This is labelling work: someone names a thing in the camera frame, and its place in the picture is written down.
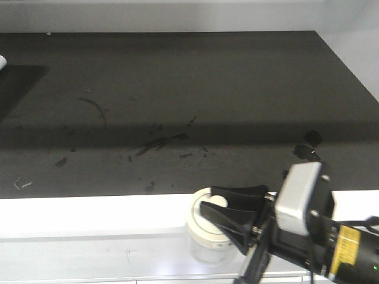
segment debris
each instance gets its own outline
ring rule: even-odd
[[[28,182],[28,183],[22,185],[21,188],[26,188],[27,186],[30,186],[32,184],[33,184],[33,182]]]
[[[192,126],[192,123],[195,122],[196,118],[197,118],[197,116],[195,116],[187,125],[188,126]]]
[[[163,147],[165,147],[173,139],[179,139],[179,140],[189,139],[189,136],[187,134],[185,134],[185,133],[180,133],[178,135],[172,136],[171,138],[169,138],[169,137],[161,137],[161,138],[155,139],[155,140],[153,140],[151,142],[148,142],[148,143],[146,143],[144,145],[137,146],[137,147],[134,147],[132,149],[129,149],[129,151],[135,150],[137,148],[142,148],[136,154],[137,157],[138,156],[142,156],[146,152],[148,152],[149,150],[151,150],[153,148],[156,148],[156,151],[159,151],[160,149],[162,149]]]
[[[317,155],[315,149],[302,144],[296,145],[293,153],[301,160],[308,160],[309,162],[321,161],[321,158]]]
[[[14,187],[17,188],[18,190],[20,190],[21,188],[18,187],[17,183],[18,183],[22,178],[23,178],[23,177],[20,176],[20,177],[19,177],[19,178],[13,183]]]
[[[306,133],[304,139],[311,144],[313,148],[316,148],[322,141],[322,136],[316,130],[311,130]]]
[[[179,139],[179,140],[184,140],[184,139],[190,139],[189,136],[185,133],[180,133],[178,135],[172,136],[172,139]]]
[[[63,167],[67,163],[67,157],[64,157],[62,160],[59,160],[55,166],[56,167]]]
[[[192,154],[192,153],[189,153],[189,154],[179,155],[179,158],[180,158],[180,159],[184,159],[184,158],[187,158],[187,157],[189,157],[189,156],[193,156],[193,154]]]
[[[89,103],[90,105],[93,105],[100,112],[100,117],[102,118],[102,120],[104,122],[104,126],[106,128],[108,128],[107,119],[105,118],[104,111],[102,110],[102,108],[95,101],[93,101],[91,99],[86,99],[86,98],[79,98],[78,100],[79,101],[84,101],[84,102]]]
[[[152,193],[154,190],[154,187],[155,187],[155,182],[154,181],[150,182],[150,185],[145,187],[146,193]]]

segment scratch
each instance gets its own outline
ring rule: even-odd
[[[106,128],[108,128],[107,119],[105,118],[104,111],[102,110],[102,108],[95,101],[93,101],[91,99],[86,99],[86,98],[79,98],[78,100],[79,101],[84,101],[84,102],[89,103],[90,105],[93,105],[100,112],[100,117],[102,118],[102,120],[104,122],[104,126]]]
[[[127,250],[127,251],[125,251],[125,252],[126,252],[126,257],[127,257],[127,259],[128,259],[128,263],[129,263],[129,265],[131,265],[131,263],[130,263],[130,259],[129,259],[130,250]]]

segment white wall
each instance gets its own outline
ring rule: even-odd
[[[314,30],[322,0],[0,0],[0,33]]]
[[[379,1],[325,1],[316,31],[379,101]]]

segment white object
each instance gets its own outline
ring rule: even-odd
[[[379,101],[378,18],[377,0],[324,1],[316,31]]]
[[[231,242],[215,225],[200,215],[200,203],[211,202],[222,207],[227,207],[227,201],[222,196],[211,196],[211,188],[196,191],[188,206],[186,221],[188,231],[198,243],[211,249],[226,249]]]
[[[333,196],[335,221],[379,215],[379,190],[338,191]],[[192,198],[183,194],[0,199],[0,284],[158,280],[181,284],[191,283],[189,279],[230,284],[245,256],[237,253],[219,267],[192,257],[193,242],[185,232]],[[301,279],[306,273],[273,257],[263,283],[273,279],[271,283],[289,284],[290,278]]]
[[[314,30],[322,2],[7,0],[0,1],[0,33]]]
[[[7,60],[0,55],[0,70],[3,69],[5,65],[7,65]]]
[[[306,210],[322,164],[318,162],[292,165],[275,203],[280,229],[298,235],[309,235]]]

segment screw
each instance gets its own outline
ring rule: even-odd
[[[311,213],[312,216],[314,216],[314,217],[320,217],[320,213],[319,213],[317,210],[311,210],[310,213]]]
[[[326,182],[330,182],[330,176],[328,175],[322,175],[321,178],[325,180]]]
[[[265,195],[265,199],[270,200],[270,201],[274,201],[274,200],[275,200],[275,196],[274,196],[274,195],[271,195],[271,194],[269,194],[269,193],[266,193],[266,195]]]
[[[252,232],[253,234],[256,234],[256,235],[260,235],[260,234],[262,234],[262,230],[259,229],[258,227],[252,227],[252,228],[251,228],[251,232]]]

